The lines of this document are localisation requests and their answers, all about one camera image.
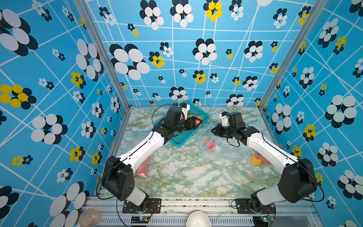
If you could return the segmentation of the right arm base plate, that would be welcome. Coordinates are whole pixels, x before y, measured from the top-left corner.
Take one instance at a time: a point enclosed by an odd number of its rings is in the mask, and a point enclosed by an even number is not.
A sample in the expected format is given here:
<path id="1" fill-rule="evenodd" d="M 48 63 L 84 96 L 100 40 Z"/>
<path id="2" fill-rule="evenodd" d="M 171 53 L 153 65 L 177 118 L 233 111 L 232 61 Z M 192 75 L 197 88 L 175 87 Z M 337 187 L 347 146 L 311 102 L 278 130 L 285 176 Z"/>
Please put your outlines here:
<path id="1" fill-rule="evenodd" d="M 238 214 L 275 214 L 276 206 L 274 204 L 261 205 L 255 199 L 240 198 L 234 199 L 234 207 Z"/>

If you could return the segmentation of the clear zip bag blue zipper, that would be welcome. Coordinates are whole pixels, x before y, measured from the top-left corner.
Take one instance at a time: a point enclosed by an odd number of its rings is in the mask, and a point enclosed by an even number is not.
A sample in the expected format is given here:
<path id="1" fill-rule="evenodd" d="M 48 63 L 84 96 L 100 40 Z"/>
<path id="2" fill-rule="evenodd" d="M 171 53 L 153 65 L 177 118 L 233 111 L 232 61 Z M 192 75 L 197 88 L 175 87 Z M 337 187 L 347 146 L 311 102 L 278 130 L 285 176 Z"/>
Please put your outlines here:
<path id="1" fill-rule="evenodd" d="M 159 139 L 156 132 L 150 132 L 148 136 L 140 142 L 133 151 L 133 170 L 134 174 L 146 177 L 149 170 L 145 159 L 150 158 L 151 154 L 159 148 Z"/>

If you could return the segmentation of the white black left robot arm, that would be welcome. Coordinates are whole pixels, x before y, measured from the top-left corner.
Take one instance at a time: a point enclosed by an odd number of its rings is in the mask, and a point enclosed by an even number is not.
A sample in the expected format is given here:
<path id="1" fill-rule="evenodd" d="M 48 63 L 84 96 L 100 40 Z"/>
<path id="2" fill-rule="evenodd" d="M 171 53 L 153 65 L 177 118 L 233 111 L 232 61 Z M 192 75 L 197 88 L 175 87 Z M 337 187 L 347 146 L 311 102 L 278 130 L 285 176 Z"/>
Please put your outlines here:
<path id="1" fill-rule="evenodd" d="M 203 120 L 198 116 L 179 119 L 175 123 L 166 119 L 161 120 L 136 147 L 119 157 L 108 158 L 100 180 L 101 186 L 118 200 L 131 202 L 140 210 L 144 210 L 149 196 L 135 186 L 136 170 L 154 151 L 163 147 L 169 140 L 185 131 L 198 129 L 202 123 Z"/>

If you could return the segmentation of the teal plastic mesh basket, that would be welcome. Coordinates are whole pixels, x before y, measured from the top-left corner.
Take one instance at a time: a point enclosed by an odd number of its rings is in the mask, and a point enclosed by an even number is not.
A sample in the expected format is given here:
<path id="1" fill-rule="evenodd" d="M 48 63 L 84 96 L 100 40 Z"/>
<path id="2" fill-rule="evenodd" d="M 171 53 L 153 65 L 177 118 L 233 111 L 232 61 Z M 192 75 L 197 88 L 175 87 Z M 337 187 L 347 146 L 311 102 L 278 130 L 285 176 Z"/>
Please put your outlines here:
<path id="1" fill-rule="evenodd" d="M 209 114 L 189 102 L 172 104 L 166 115 L 156 121 L 152 132 L 161 134 L 165 143 L 181 147 L 209 119 Z"/>

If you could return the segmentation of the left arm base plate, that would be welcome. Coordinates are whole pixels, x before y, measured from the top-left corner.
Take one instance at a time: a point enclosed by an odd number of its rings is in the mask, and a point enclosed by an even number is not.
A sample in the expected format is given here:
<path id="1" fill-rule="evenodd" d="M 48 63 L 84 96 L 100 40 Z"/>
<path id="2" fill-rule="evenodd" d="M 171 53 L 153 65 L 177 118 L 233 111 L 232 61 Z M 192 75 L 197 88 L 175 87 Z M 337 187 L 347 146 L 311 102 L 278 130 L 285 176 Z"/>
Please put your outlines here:
<path id="1" fill-rule="evenodd" d="M 162 199 L 160 198 L 148 198 L 141 205 L 135 205 L 134 203 L 126 200 L 123 206 L 122 213 L 124 214 L 136 214 L 136 213 L 153 213 L 159 214 L 161 211 Z"/>

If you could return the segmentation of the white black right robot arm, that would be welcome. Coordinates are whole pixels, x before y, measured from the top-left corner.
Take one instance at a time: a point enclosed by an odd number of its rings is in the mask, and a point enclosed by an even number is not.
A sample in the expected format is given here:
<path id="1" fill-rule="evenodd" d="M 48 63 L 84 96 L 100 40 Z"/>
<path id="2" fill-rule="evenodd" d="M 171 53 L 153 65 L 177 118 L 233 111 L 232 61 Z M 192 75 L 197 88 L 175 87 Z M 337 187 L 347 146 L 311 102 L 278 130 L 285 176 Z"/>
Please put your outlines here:
<path id="1" fill-rule="evenodd" d="M 218 124 L 211 132 L 220 138 L 236 139 L 254 149 L 281 173 L 278 184 L 258 190 L 251 195 L 251 210 L 255 213 L 261 212 L 273 203 L 283 201 L 296 203 L 317 190 L 319 184 L 314 175 L 312 162 L 285 152 L 254 127 L 238 128 Z"/>

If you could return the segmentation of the yellow round peach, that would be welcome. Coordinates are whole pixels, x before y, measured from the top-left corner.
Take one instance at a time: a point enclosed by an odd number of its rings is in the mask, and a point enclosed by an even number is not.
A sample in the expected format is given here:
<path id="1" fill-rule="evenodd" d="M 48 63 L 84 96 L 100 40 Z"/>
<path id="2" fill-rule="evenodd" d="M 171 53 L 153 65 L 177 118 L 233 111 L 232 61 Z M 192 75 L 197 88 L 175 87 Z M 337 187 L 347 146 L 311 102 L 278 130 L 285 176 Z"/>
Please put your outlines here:
<path id="1" fill-rule="evenodd" d="M 257 166 L 261 165 L 262 164 L 261 156 L 260 155 L 252 155 L 251 156 L 251 163 L 253 165 L 257 165 Z"/>

